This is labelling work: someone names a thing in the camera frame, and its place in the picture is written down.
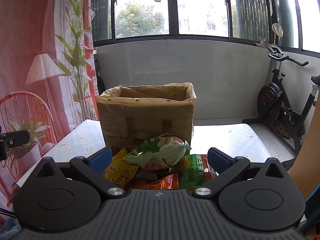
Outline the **red printed curtain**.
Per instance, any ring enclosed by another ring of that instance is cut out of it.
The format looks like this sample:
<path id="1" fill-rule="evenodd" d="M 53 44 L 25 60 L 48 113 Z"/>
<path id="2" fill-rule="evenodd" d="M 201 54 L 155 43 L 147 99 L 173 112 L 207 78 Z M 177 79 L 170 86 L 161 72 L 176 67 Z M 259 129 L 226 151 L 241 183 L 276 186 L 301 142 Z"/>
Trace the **red printed curtain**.
<path id="1" fill-rule="evenodd" d="M 1 206 L 18 181 L 87 119 L 96 120 L 91 0 L 1 0 L 1 130 L 28 143 L 1 162 Z"/>

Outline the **yellow snack bag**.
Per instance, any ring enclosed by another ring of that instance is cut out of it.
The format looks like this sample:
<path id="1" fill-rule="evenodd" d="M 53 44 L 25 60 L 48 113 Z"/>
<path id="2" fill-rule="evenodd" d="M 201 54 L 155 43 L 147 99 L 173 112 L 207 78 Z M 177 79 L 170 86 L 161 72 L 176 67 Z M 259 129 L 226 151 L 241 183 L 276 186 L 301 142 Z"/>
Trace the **yellow snack bag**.
<path id="1" fill-rule="evenodd" d="M 121 188 L 125 187 L 139 169 L 138 165 L 124 160 L 124 157 L 127 156 L 127 154 L 127 148 L 120 150 L 112 158 L 111 164 L 101 174 L 105 179 Z"/>

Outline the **brown cardboard box with liner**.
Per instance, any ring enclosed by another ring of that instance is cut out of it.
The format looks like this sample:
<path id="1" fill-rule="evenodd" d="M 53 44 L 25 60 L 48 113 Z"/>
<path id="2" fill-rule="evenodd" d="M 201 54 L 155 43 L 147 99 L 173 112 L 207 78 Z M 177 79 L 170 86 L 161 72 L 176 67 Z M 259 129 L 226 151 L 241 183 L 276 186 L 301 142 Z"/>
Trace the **brown cardboard box with liner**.
<path id="1" fill-rule="evenodd" d="M 190 82 L 108 89 L 96 98 L 105 144 L 117 154 L 163 135 L 191 142 L 196 100 Z"/>

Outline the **black exercise bike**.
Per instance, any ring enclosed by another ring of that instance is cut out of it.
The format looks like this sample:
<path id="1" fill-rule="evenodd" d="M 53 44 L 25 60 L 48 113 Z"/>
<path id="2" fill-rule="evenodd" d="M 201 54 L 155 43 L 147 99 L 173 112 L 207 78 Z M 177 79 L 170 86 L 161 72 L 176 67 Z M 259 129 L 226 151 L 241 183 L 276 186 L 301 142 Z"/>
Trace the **black exercise bike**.
<path id="1" fill-rule="evenodd" d="M 277 63 L 277 66 L 271 69 L 271 82 L 263 86 L 259 91 L 257 97 L 258 116 L 256 118 L 243 119 L 242 123 L 261 123 L 267 126 L 276 136 L 290 149 L 290 151 L 297 156 L 302 147 L 301 139 L 305 134 L 304 122 L 311 107 L 315 107 L 316 93 L 319 91 L 319 76 L 312 76 L 312 91 L 305 103 L 302 113 L 297 113 L 291 107 L 287 93 L 283 85 L 285 73 L 280 71 L 281 63 L 284 61 L 291 61 L 301 67 L 307 66 L 309 63 L 305 61 L 300 63 L 288 55 L 276 44 L 267 44 L 268 57 Z M 293 140 L 291 146 L 282 135 L 272 128 L 272 125 L 280 125 L 287 133 L 290 139 Z"/>

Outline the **pale green snack bag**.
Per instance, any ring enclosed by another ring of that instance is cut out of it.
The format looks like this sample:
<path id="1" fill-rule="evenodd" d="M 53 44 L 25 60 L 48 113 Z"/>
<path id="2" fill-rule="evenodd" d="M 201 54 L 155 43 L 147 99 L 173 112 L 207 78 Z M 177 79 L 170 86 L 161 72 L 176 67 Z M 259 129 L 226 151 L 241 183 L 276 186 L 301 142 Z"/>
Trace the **pale green snack bag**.
<path id="1" fill-rule="evenodd" d="M 175 166 L 191 150 L 186 140 L 178 137 L 146 139 L 123 159 L 146 171 L 155 171 Z"/>

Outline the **green corn chip bag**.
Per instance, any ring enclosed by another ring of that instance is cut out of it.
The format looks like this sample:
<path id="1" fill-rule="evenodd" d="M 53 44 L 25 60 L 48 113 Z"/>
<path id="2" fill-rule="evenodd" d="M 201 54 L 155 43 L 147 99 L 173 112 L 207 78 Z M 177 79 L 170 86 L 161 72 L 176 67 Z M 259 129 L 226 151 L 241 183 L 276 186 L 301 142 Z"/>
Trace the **green corn chip bag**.
<path id="1" fill-rule="evenodd" d="M 217 176 L 206 154 L 185 155 L 176 165 L 176 173 L 180 189 L 200 187 Z"/>

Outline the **orange red snack bag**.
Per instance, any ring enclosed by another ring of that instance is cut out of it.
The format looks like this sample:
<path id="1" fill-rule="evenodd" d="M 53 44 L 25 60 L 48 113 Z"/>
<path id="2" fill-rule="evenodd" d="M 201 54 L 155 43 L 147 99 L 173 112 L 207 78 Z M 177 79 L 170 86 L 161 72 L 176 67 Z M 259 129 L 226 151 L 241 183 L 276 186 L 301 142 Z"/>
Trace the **orange red snack bag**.
<path id="1" fill-rule="evenodd" d="M 178 174 L 170 174 L 156 181 L 137 180 L 134 182 L 134 189 L 148 189 L 148 190 L 176 190 L 178 185 Z"/>

